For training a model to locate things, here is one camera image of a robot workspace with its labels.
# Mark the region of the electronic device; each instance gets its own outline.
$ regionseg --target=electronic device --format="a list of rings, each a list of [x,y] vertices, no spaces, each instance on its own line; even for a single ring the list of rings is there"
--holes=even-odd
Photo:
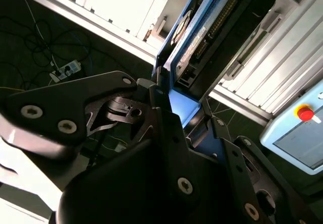
[[[262,145],[310,175],[323,170],[323,81],[266,127]]]

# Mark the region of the black mechanical part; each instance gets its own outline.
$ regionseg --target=black mechanical part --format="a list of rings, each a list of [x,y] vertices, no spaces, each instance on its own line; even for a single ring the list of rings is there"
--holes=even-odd
[[[303,208],[299,197],[292,197],[295,203],[291,203],[282,196],[280,204],[288,208],[281,205],[282,211],[276,211],[275,195],[281,186],[291,187],[275,173],[272,179],[262,175],[258,158],[250,158],[237,146],[246,138],[238,138],[237,145],[223,139],[226,127],[212,117],[205,101],[204,140],[213,145],[213,154],[196,152],[199,144],[188,150],[180,119],[170,112],[169,101],[161,99],[168,97],[159,90],[157,85],[149,88],[150,108],[134,138],[138,142],[68,185],[59,223],[299,223],[301,218],[320,223],[308,208],[298,211]],[[191,136],[199,134],[194,129]],[[250,140],[247,143],[255,147]],[[273,185],[266,184],[268,177]],[[298,215],[286,211],[292,208]]]
[[[103,106],[136,89],[129,75],[115,71],[10,95],[2,102],[1,113],[14,126],[48,139],[42,146],[24,141],[16,147],[48,158],[70,158],[79,152],[88,135],[117,123],[105,117]],[[22,114],[27,105],[41,109],[41,116],[33,119]]]
[[[229,0],[204,38],[208,45],[198,47],[203,52],[196,51],[176,86],[198,100],[205,98],[223,76],[219,72],[226,68],[275,1]]]
[[[241,136],[234,144],[242,151],[260,207],[270,219],[276,223],[321,223],[250,139]]]

